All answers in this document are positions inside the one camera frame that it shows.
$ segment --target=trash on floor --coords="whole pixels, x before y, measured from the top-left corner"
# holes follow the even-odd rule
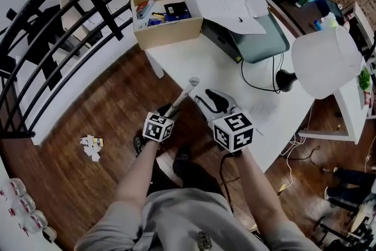
[[[98,153],[103,146],[103,138],[96,138],[93,135],[88,135],[87,137],[81,138],[80,143],[84,145],[84,152],[88,156],[91,156],[93,161],[98,162],[100,158]]]

